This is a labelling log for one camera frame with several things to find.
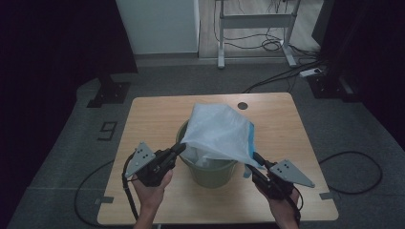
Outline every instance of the hand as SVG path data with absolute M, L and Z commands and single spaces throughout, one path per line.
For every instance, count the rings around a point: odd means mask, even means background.
M 132 177 L 132 184 L 140 201 L 139 218 L 134 229 L 152 228 L 155 215 L 163 201 L 164 188 L 170 183 L 172 176 L 173 171 L 169 170 L 158 187 L 145 187 L 142 182 L 137 180 L 137 175 Z
M 266 197 L 268 205 L 270 205 L 271 214 L 274 216 L 277 225 L 281 229 L 298 228 L 294 217 L 294 210 L 285 199 L 268 198 L 259 187 L 257 187 L 257 189 Z M 299 198 L 297 190 L 293 189 L 290 197 L 292 201 L 297 204 Z

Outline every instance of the gray carpet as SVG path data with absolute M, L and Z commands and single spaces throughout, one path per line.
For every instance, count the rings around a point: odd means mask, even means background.
M 99 87 L 97 80 L 88 82 L 77 90 L 75 108 L 27 188 L 9 228 L 92 228 L 75 214 L 75 191 L 87 175 L 115 158 L 134 98 L 236 94 L 286 70 L 287 64 L 227 64 L 222 71 L 215 65 L 140 67 L 138 74 L 113 75 L 115 81 L 131 82 L 130 91 L 123 104 L 101 108 L 86 108 Z M 252 92 L 285 92 L 293 84 L 294 79 L 290 79 L 289 84 L 281 80 Z M 373 157 L 384 175 L 376 188 L 362 195 L 332 191 L 339 219 L 303 221 L 301 228 L 405 228 L 402 217 L 405 212 L 405 154 L 391 135 L 361 103 L 315 99 L 305 79 L 296 78 L 291 94 L 318 160 L 339 152 L 359 151 Z M 117 127 L 111 141 L 98 140 L 109 136 L 100 131 L 103 123 L 115 121 Z M 329 185 L 350 192 L 360 191 L 378 179 L 377 167 L 358 155 L 336 157 L 321 167 Z M 92 223 L 96 223 L 98 201 L 104 194 L 111 168 L 112 164 L 109 164 L 99 170 L 79 192 L 78 211 Z M 252 225 L 252 228 L 258 228 L 258 225 Z

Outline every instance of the power strip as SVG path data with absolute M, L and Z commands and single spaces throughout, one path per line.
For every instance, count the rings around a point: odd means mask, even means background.
M 316 69 L 311 69 L 311 70 L 306 70 L 306 71 L 302 71 L 300 72 L 300 77 L 308 77 L 308 76 L 316 76 L 317 74 L 322 73 L 322 71 L 318 68 Z

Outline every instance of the green bucket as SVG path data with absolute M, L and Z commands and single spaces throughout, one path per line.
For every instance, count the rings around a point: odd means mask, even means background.
M 181 125 L 178 134 L 176 136 L 176 141 L 180 142 L 185 135 L 187 130 L 188 121 Z M 215 160 L 217 166 L 215 168 L 202 168 L 199 167 L 188 159 L 183 158 L 180 155 L 181 160 L 188 166 L 191 172 L 191 176 L 199 185 L 205 188 L 219 188 L 230 180 L 232 177 L 235 165 L 238 161 L 236 160 Z

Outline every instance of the white wall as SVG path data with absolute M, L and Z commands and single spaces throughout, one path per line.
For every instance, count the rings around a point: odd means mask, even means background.
M 116 0 L 134 54 L 198 52 L 198 0 Z

